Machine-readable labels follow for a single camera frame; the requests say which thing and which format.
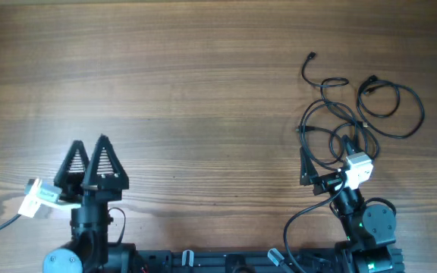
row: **white plastic part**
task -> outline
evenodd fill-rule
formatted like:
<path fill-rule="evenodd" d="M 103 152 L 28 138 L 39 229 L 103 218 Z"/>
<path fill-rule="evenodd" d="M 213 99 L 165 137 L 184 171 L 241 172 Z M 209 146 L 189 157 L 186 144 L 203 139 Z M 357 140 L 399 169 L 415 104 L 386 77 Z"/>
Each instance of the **white plastic part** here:
<path fill-rule="evenodd" d="M 60 201 L 58 198 L 60 196 L 61 189 L 54 186 L 48 187 L 49 185 L 46 185 L 46 190 L 42 190 L 43 186 L 43 180 L 39 178 L 35 179 L 35 182 L 31 186 L 29 193 L 24 197 L 24 200 L 21 203 L 18 214 L 33 218 L 41 205 L 60 210 L 71 210 L 81 207 L 81 204 Z M 47 200 L 49 192 L 55 195 L 51 198 L 51 201 Z"/>
<path fill-rule="evenodd" d="M 365 152 L 359 152 L 347 156 L 346 160 L 347 166 L 350 167 L 350 169 L 345 171 L 347 175 L 345 187 L 356 190 L 359 185 L 369 180 L 373 170 L 372 159 Z M 335 190 L 339 190 L 340 187 L 341 185 L 336 186 Z"/>

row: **wooden table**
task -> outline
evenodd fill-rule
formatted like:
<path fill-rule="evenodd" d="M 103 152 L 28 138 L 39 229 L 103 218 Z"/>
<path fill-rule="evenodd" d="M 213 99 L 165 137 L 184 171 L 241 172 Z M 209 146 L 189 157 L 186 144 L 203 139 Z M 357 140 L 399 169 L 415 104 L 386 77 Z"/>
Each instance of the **wooden table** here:
<path fill-rule="evenodd" d="M 319 91 L 351 107 L 371 74 L 411 86 L 426 122 L 407 140 L 377 135 L 382 154 L 365 197 L 398 208 L 397 246 L 408 272 L 437 272 L 437 1 L 157 2 L 0 7 L 0 224 L 30 177 L 52 179 L 72 140 L 89 151 L 107 134 L 130 176 L 124 241 L 138 249 L 284 248 L 295 212 L 326 196 L 299 181 L 294 128 Z M 393 118 L 407 132 L 419 109 L 402 93 Z M 369 107 L 388 111 L 394 93 Z M 312 124 L 333 128 L 327 111 Z M 330 158 L 323 133 L 313 151 Z M 122 218 L 110 227 L 110 240 Z M 0 232 L 0 271 L 41 271 L 70 240 L 69 214 L 42 209 Z M 298 218 L 292 246 L 344 240 L 327 207 Z"/>

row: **brown object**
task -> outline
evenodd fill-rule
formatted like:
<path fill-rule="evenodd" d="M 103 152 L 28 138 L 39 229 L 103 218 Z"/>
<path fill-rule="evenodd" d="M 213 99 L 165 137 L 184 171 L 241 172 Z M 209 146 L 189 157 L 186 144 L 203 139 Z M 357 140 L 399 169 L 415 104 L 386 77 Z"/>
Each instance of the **brown object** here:
<path fill-rule="evenodd" d="M 361 187 L 398 207 L 397 246 L 408 272 L 437 272 L 437 1 L 174 2 L 0 7 L 0 224 L 29 177 L 55 175 L 72 140 L 88 150 L 107 134 L 130 177 L 125 242 L 138 249 L 284 248 L 295 212 L 323 200 L 299 185 L 294 132 L 319 91 L 355 105 L 371 74 L 412 87 L 426 121 L 382 151 Z M 407 132 L 419 110 L 402 93 L 379 124 Z M 379 90 L 366 104 L 393 107 Z M 311 122 L 340 124 L 320 111 Z M 327 136 L 310 143 L 329 158 Z M 115 240 L 122 220 L 110 227 Z M 69 215 L 42 209 L 0 232 L 0 271 L 41 271 L 70 240 Z M 327 207 L 291 225 L 290 245 L 345 240 Z"/>

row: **tabletop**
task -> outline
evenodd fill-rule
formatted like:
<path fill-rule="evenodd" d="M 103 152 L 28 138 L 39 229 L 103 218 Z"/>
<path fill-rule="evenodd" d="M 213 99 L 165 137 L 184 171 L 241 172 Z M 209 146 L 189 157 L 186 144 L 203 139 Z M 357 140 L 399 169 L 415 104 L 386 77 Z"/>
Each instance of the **tabletop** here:
<path fill-rule="evenodd" d="M 295 127 L 319 90 L 346 77 L 329 99 L 354 108 L 370 75 L 414 89 L 426 120 L 382 148 L 366 198 L 398 209 L 396 247 L 408 272 L 437 272 L 437 1 L 146 2 L 0 6 L 0 224 L 32 177 L 52 180 L 72 140 L 89 152 L 109 136 L 130 177 L 125 242 L 138 249 L 284 249 L 296 212 L 322 201 L 299 185 Z M 401 91 L 393 117 L 405 133 L 419 120 Z M 391 89 L 365 98 L 395 105 Z M 310 124 L 341 120 L 319 111 Z M 329 159 L 328 135 L 309 136 Z M 112 213 L 109 239 L 123 218 Z M 70 240 L 69 213 L 41 209 L 0 232 L 0 271 L 41 271 L 46 253 Z M 345 240 L 328 207 L 298 218 L 293 247 Z"/>

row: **wood grain surface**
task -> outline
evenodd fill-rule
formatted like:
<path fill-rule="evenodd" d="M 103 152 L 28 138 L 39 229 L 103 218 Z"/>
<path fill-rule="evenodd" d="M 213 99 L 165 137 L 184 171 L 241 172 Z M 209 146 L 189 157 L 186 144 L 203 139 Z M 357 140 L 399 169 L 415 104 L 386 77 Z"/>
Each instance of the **wood grain surface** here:
<path fill-rule="evenodd" d="M 371 74 L 411 86 L 426 122 L 408 140 L 379 136 L 382 153 L 365 197 L 398 208 L 397 247 L 408 272 L 437 272 L 437 1 L 158 2 L 0 7 L 0 224 L 30 177 L 52 179 L 72 140 L 89 152 L 101 133 L 130 176 L 116 202 L 124 241 L 138 249 L 284 249 L 295 212 L 326 196 L 299 185 L 294 132 L 319 91 L 355 105 Z M 419 109 L 407 93 L 393 118 L 407 132 Z M 394 93 L 366 98 L 393 107 Z M 340 124 L 321 111 L 311 122 Z M 328 137 L 309 140 L 329 158 Z M 116 213 L 110 240 L 120 232 Z M 70 240 L 69 214 L 42 209 L 0 232 L 0 271 L 41 271 Z M 290 245 L 344 240 L 328 208 L 298 218 Z"/>

